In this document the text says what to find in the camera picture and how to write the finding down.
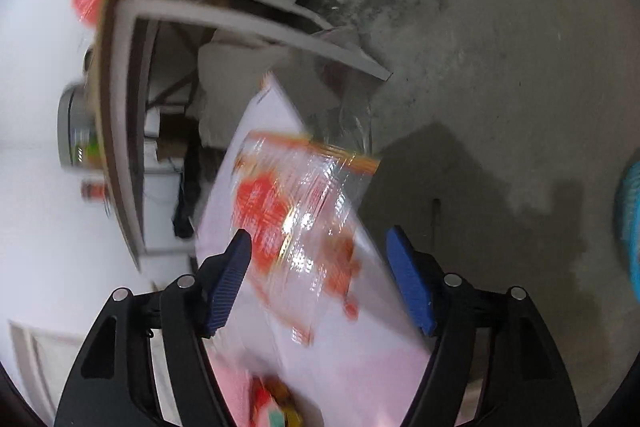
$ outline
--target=concrete floor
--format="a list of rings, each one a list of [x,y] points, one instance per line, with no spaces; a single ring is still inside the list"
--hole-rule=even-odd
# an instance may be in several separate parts
[[[640,349],[612,198],[640,146],[640,0],[311,0],[394,72],[360,215],[478,287],[523,285],[583,421]],[[434,198],[442,209],[431,233]]]

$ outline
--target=colorful package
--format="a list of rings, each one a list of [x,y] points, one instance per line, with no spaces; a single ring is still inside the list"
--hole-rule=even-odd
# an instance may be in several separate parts
[[[309,344],[326,298],[358,317],[350,284],[354,257],[352,211],[378,162],[305,137],[252,132],[234,166],[232,233],[252,237],[248,278],[293,339]]]

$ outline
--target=blue object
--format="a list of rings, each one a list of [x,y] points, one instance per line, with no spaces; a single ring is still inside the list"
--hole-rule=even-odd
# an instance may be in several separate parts
[[[400,228],[393,227],[386,233],[386,256],[404,304],[414,324],[425,335],[432,335],[436,328],[432,294],[415,267],[415,255],[414,247]]]
[[[238,230],[225,253],[218,257],[226,264],[220,272],[218,281],[209,291],[209,315],[206,326],[210,335],[215,334],[216,330],[226,324],[236,301],[238,290],[251,261],[249,234],[244,230]]]
[[[640,162],[626,172],[616,194],[616,231],[629,259],[631,284],[640,301]]]

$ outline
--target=white wall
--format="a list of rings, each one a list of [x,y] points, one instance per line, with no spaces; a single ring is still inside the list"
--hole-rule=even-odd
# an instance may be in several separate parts
[[[0,0],[0,21],[0,360],[23,391],[9,320],[84,335],[115,287],[150,284],[116,220],[83,203],[81,175],[58,163],[58,99],[93,32],[70,0]]]

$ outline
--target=silver screw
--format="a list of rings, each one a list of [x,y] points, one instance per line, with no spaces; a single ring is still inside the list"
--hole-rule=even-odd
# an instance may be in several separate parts
[[[524,291],[524,288],[520,288],[520,286],[514,286],[511,288],[511,297],[516,299],[516,301],[524,301],[527,298],[527,292]]]
[[[462,284],[462,279],[460,279],[460,275],[457,273],[447,273],[446,276],[444,276],[444,283],[452,288],[457,288]]]
[[[193,283],[196,282],[195,277],[193,275],[183,275],[178,279],[178,287],[179,288],[190,288],[193,286]]]
[[[111,294],[111,297],[116,302],[124,301],[124,299],[126,299],[128,296],[129,290],[127,290],[126,288],[118,288]]]

